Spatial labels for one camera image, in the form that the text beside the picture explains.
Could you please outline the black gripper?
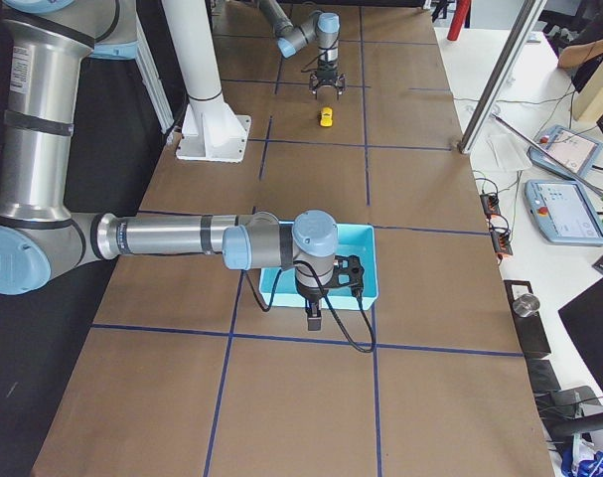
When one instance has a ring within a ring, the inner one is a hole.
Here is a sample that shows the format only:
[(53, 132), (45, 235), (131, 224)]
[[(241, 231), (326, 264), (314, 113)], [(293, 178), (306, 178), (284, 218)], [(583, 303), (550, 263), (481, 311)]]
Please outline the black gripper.
[(338, 61), (317, 61), (316, 74), (310, 74), (309, 90), (314, 97), (318, 96), (318, 91), (322, 87), (322, 82), (332, 82), (336, 91), (336, 98), (341, 98), (344, 94), (347, 81), (344, 74), (339, 75)]
[(322, 311), (321, 301), (327, 295), (320, 287), (306, 286), (298, 284), (298, 293), (305, 300), (305, 312), (307, 318), (307, 329), (310, 332), (317, 332), (322, 329)]

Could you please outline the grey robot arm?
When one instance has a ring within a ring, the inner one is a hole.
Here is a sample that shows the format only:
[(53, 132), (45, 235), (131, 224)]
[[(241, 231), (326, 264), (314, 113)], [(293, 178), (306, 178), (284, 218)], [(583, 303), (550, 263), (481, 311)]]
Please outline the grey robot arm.
[[(0, 2), (0, 172), (13, 46), (1, 18)], [(135, 62), (82, 62), (75, 125), (67, 205), (79, 212), (135, 214), (165, 140)], [(91, 319), (112, 269), (110, 262), (90, 264), (38, 291), (0, 295), (0, 331)]]
[(320, 88), (329, 86), (340, 98), (346, 89), (346, 77), (339, 73), (340, 17), (333, 12), (312, 11), (300, 25), (294, 25), (277, 1), (254, 1), (277, 39), (277, 47), (289, 59), (317, 43), (318, 55), (305, 69), (309, 73), (309, 90), (318, 97)]

